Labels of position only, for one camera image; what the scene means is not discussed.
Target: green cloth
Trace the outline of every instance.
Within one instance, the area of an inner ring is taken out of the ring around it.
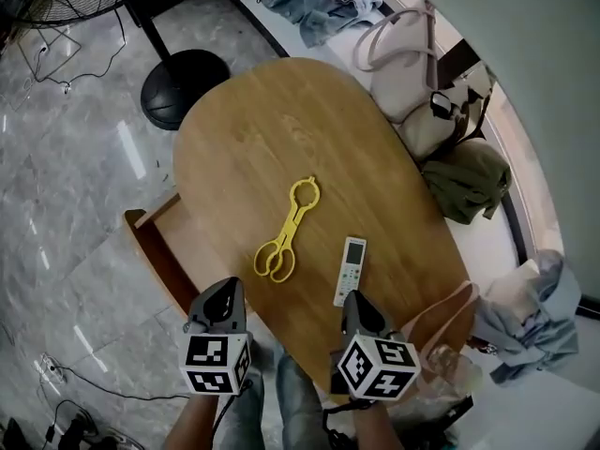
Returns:
[[[483,139],[459,143],[422,171],[443,215],[469,224],[485,208],[490,219],[512,183],[508,162]]]

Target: black fan base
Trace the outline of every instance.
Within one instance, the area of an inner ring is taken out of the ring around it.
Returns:
[[[178,130],[189,109],[230,77],[227,64],[205,50],[184,50],[160,62],[142,87],[142,111],[158,128]]]

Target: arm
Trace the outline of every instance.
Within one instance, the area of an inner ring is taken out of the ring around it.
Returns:
[[[360,450],[404,450],[383,404],[352,413]]]
[[[194,395],[167,436],[165,450],[210,450],[218,397]]]

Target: white remote control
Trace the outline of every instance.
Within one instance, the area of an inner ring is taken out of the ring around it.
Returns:
[[[343,307],[348,293],[352,290],[358,290],[358,282],[360,281],[366,250],[367,240],[352,236],[346,237],[344,256],[339,268],[339,277],[337,277],[334,306]]]

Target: wooden table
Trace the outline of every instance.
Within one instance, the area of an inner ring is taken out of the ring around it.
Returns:
[[[212,248],[211,261],[199,264],[213,278],[244,281],[252,308],[325,391],[329,353],[341,341],[341,309],[332,301],[346,236],[367,239],[360,289],[398,327],[467,278],[394,130],[352,77],[325,63],[280,59],[214,88],[187,114],[173,159],[182,201]],[[321,200],[293,240],[293,275],[281,284],[258,277],[254,253],[278,235],[291,185],[310,175]],[[418,325],[417,348],[465,298]],[[472,320],[464,312],[445,340],[461,348]]]

